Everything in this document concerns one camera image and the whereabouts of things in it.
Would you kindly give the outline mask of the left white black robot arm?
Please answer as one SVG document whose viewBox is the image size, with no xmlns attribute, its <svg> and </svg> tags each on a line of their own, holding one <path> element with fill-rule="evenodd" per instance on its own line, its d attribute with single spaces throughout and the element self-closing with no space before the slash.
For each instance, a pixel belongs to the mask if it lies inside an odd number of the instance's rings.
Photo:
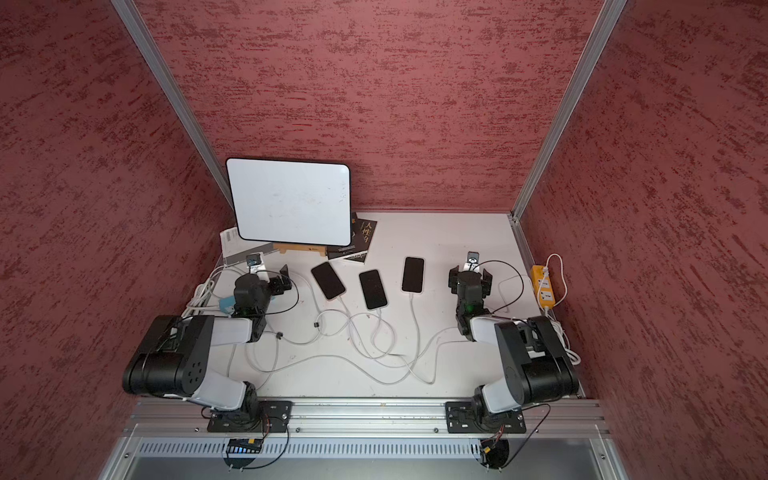
<svg viewBox="0 0 768 480">
<path fill-rule="evenodd" d="M 231 317 L 156 317 L 124 370 L 123 390 L 192 402 L 240 424 L 257 421 L 256 387 L 209 367 L 210 352 L 214 346 L 260 340 L 272 298 L 292 288 L 288 266 L 253 269 L 235 281 Z"/>
</svg>

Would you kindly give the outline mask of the pink case phone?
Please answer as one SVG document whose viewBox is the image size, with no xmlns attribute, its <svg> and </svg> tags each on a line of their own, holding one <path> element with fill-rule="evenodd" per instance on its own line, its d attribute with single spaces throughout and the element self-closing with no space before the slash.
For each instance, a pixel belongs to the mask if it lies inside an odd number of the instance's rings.
<svg viewBox="0 0 768 480">
<path fill-rule="evenodd" d="M 401 290 L 407 293 L 421 294 L 424 284 L 425 260 L 417 257 L 406 257 L 404 261 Z"/>
<path fill-rule="evenodd" d="M 310 270 L 324 297 L 333 300 L 346 292 L 346 287 L 329 262 L 321 263 Z"/>
</svg>

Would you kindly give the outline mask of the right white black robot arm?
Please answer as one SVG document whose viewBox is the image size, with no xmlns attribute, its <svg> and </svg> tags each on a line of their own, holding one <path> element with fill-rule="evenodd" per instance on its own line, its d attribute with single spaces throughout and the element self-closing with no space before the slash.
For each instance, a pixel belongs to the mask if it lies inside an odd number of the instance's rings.
<svg viewBox="0 0 768 480">
<path fill-rule="evenodd" d="M 493 416 L 577 394 L 580 380 L 552 322 L 545 316 L 494 317 L 484 306 L 491 286 L 487 271 L 455 267 L 448 273 L 448 287 L 457 297 L 460 334 L 495 347 L 502 366 L 500 379 L 476 389 L 474 409 Z"/>
</svg>

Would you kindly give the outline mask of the clear case phone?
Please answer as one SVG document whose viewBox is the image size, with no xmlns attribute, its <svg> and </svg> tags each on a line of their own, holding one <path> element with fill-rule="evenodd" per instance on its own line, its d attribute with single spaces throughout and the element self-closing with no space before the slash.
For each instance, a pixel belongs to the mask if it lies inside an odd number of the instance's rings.
<svg viewBox="0 0 768 480">
<path fill-rule="evenodd" d="M 378 270 L 361 272 L 359 280 L 368 310 L 377 310 L 388 305 L 388 299 Z"/>
</svg>

